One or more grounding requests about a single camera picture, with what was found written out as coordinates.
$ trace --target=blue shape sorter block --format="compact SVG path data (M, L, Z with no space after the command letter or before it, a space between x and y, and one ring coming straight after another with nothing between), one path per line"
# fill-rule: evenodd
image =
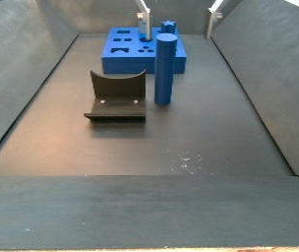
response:
M154 73L156 35L160 30L160 28L152 29L153 39L146 41L137 28L110 28L101 56L105 74L138 74L142 70L146 74ZM174 74L182 74L186 54L177 30L174 35L177 36Z

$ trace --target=blue cylinder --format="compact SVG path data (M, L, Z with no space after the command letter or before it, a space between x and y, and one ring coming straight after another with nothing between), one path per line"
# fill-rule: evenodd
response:
M165 21L161 22L161 33L176 33L176 22L173 21Z
M177 37L170 33L156 35L154 58L154 103L170 103L172 85L174 75Z

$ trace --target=black plastic part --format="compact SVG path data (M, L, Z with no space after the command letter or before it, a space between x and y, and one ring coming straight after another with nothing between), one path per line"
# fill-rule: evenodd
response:
M145 121L145 71L129 78L108 78L90 71L94 101L83 116L100 122Z

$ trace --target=black mat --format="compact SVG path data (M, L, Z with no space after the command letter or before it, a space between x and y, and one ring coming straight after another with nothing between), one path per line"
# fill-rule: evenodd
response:
M0 249L299 246L299 179L0 177Z

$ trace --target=metal bracket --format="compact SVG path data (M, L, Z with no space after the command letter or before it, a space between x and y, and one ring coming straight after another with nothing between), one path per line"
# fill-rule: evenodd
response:
M138 23L138 32L145 33L145 40L152 40L152 15L150 9L146 8L142 0L134 0L140 13L136 14Z
M211 8L207 9L208 13L209 13L207 36L205 36L207 39L211 38L213 23L216 23L217 20L223 18L223 14L219 12L223 5L224 5L224 0L216 0L215 3L212 4Z

